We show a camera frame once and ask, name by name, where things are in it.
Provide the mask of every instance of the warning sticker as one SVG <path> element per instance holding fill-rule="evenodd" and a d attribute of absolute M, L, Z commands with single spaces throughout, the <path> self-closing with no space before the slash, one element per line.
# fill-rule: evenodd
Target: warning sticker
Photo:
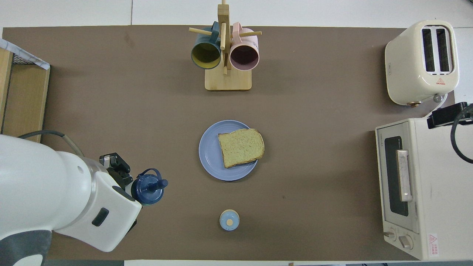
<path fill-rule="evenodd" d="M 429 255 L 431 257 L 438 257 L 437 234 L 429 234 Z"/>
<path fill-rule="evenodd" d="M 439 85 L 445 85 L 445 82 L 443 81 L 442 78 L 440 78 L 440 79 L 437 80 L 437 84 L 439 84 Z"/>

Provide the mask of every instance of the metal mesh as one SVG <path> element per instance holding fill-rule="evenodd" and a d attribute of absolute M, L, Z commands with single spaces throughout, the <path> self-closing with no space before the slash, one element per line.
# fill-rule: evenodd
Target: metal mesh
<path fill-rule="evenodd" d="M 13 54 L 13 63 L 18 65 L 34 65 L 35 63 Z"/>

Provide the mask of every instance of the pink mug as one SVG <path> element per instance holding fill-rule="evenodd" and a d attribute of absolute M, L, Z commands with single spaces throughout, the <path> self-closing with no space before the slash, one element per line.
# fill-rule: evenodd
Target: pink mug
<path fill-rule="evenodd" d="M 233 24 L 233 39 L 230 48 L 230 63 L 238 70 L 252 70 L 260 61 L 258 37 L 240 37 L 240 33 L 253 32 L 249 28 L 242 28 L 240 22 Z"/>

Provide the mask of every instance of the brown tabletop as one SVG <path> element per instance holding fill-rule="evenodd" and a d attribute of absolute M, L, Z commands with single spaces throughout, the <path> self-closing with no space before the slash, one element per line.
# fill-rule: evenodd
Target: brown tabletop
<path fill-rule="evenodd" d="M 55 234 L 49 258 L 407 260 L 383 239 L 374 128 L 425 115 L 387 94 L 384 47 L 402 29 L 253 27 L 261 61 L 246 92 L 209 92 L 188 26 L 5 28 L 52 65 L 45 129 L 86 157 L 117 152 L 169 180 L 118 247 Z M 265 155 L 236 182 L 210 176 L 198 145 L 213 123 L 258 129 Z M 70 151 L 59 138 L 44 144 Z M 219 216 L 236 210 L 240 226 Z"/>

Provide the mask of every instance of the bread slice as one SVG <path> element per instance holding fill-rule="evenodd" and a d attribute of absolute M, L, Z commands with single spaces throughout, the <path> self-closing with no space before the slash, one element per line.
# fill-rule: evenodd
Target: bread slice
<path fill-rule="evenodd" d="M 232 133 L 219 134 L 225 168 L 252 162 L 264 154 L 264 142 L 256 129 L 238 129 Z"/>

